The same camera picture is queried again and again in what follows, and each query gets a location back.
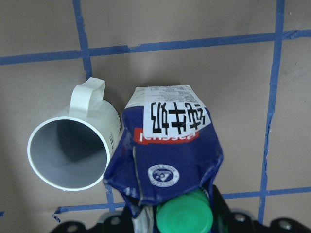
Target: green bottle cap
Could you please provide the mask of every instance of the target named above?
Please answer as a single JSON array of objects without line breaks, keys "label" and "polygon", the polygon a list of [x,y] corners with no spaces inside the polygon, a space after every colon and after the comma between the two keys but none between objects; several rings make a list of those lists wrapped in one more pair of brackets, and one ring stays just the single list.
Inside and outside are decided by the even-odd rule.
[{"label": "green bottle cap", "polygon": [[198,189],[158,206],[156,221],[161,233],[208,233],[213,213],[207,197]]}]

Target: blue grid line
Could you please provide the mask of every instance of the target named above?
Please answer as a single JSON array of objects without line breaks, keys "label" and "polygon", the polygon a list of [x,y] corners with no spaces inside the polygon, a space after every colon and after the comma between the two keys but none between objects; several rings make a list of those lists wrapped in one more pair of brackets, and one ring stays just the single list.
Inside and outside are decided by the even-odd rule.
[{"label": "blue grid line", "polygon": [[[298,194],[298,193],[309,193],[311,192],[311,187],[300,187],[300,188],[287,188],[287,189],[275,189],[267,190],[265,196],[275,196],[275,195],[287,195],[287,194]],[[238,199],[238,198],[255,198],[260,197],[263,192],[243,192],[243,193],[225,193],[222,194],[224,199]]]},{"label": "blue grid line", "polygon": [[47,52],[47,53],[6,56],[0,57],[0,66],[18,63],[28,63],[28,62],[67,60],[81,57],[82,57],[81,51]]},{"label": "blue grid line", "polygon": [[[159,43],[146,43],[142,46],[130,48],[127,45],[123,46],[111,46],[101,48],[88,49],[89,53],[85,51],[60,51],[60,52],[47,52],[36,54],[24,54],[15,56],[0,57],[1,65],[10,65],[18,63],[29,62],[44,62],[53,60],[67,60],[67,59],[89,59],[89,56],[105,56],[114,54],[124,54],[133,52],[148,52],[148,51],[161,51],[161,50],[176,50],[176,49],[191,49],[200,47],[212,47],[222,45],[234,45],[245,43],[257,43],[257,42],[269,42],[274,41],[274,33],[267,34],[254,34],[254,35],[240,35],[231,37],[215,37],[215,38],[203,38],[186,41],[171,41],[171,42],[159,42]],[[292,40],[302,37],[311,37],[311,30],[293,30],[283,32],[282,40]],[[92,73],[92,68],[89,66],[89,76]]]},{"label": "blue grid line", "polygon": [[179,50],[190,48],[201,48],[221,45],[235,45],[245,43],[267,42],[274,40],[274,33],[266,34],[254,34],[254,35],[237,35],[228,37],[215,37],[194,39],[185,41],[170,41],[170,42],[155,42],[140,44],[136,47],[111,46],[89,49],[91,56],[105,56],[116,55],[136,52],[151,52],[151,51],[163,51],[163,50]]},{"label": "blue grid line", "polygon": [[81,11],[81,0],[72,0],[74,16],[76,19],[76,25],[79,35],[79,42],[81,47],[81,52],[83,54],[83,66],[86,71],[86,79],[92,76],[92,64],[91,58],[88,51],[87,36],[84,28],[84,21]]},{"label": "blue grid line", "polygon": [[269,103],[268,103],[268,114],[266,124],[266,136],[264,142],[264,153],[262,161],[261,171],[261,184],[260,184],[260,202],[258,209],[258,222],[263,223],[264,210],[266,204],[266,191],[268,183],[267,164],[268,164],[268,153],[269,153],[269,136],[272,119],[276,109],[276,91],[277,81],[281,61],[282,52],[282,36],[283,36],[283,24],[284,24],[284,0],[277,0],[276,2],[276,34],[273,52],[273,63],[271,68],[270,77],[270,91],[269,91]]},{"label": "blue grid line", "polygon": [[[279,195],[290,195],[290,194],[299,194],[299,193],[311,193],[311,187],[267,190],[265,195],[266,196],[279,196]],[[257,191],[257,192],[244,192],[244,193],[226,193],[226,194],[222,194],[222,196],[224,199],[255,198],[255,197],[260,197],[261,192]],[[65,212],[70,212],[70,211],[98,210],[98,209],[109,209],[110,210],[112,205],[114,209],[122,208],[125,206],[125,202],[104,203],[104,204],[94,204],[94,205],[79,205],[79,206],[64,206],[64,207],[59,207],[54,212],[54,215],[65,213]]]},{"label": "blue grid line", "polygon": [[107,196],[107,201],[109,204],[109,211],[115,211],[116,207],[114,205],[114,199],[113,199],[113,192],[112,192],[112,187],[108,184],[104,184],[106,188],[106,196]]}]

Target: screw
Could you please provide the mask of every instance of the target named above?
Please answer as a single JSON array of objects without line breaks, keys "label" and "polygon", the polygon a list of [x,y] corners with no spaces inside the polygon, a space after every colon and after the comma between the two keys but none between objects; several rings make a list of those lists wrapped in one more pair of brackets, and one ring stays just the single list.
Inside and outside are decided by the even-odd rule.
[{"label": "screw", "polygon": [[286,230],[290,230],[292,228],[291,224],[285,220],[281,220],[278,224],[280,225],[281,228]]},{"label": "screw", "polygon": [[113,226],[117,226],[121,223],[121,219],[119,219],[118,217],[113,217],[111,220],[110,220],[110,224],[113,225]]},{"label": "screw", "polygon": [[70,225],[70,226],[68,226],[68,228],[67,228],[67,232],[68,233],[74,233],[74,232],[76,232],[78,230],[78,227],[76,226],[76,225]]},{"label": "screw", "polygon": [[245,222],[246,218],[244,215],[242,214],[235,214],[234,215],[235,220],[237,220],[238,222]]}]

